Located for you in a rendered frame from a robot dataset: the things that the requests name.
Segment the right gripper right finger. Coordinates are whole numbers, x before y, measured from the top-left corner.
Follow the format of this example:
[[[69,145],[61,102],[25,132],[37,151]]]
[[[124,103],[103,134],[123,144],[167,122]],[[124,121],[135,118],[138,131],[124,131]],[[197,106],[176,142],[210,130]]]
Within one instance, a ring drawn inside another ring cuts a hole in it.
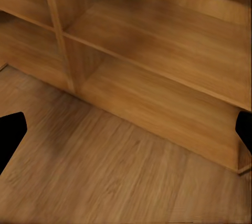
[[[243,111],[240,112],[235,130],[252,154],[252,114]]]

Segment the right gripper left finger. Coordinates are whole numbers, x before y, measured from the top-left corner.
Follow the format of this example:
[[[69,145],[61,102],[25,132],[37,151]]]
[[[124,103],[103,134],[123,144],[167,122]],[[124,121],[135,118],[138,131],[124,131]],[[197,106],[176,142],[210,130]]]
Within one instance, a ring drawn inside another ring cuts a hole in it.
[[[0,118],[0,174],[27,133],[23,112]]]

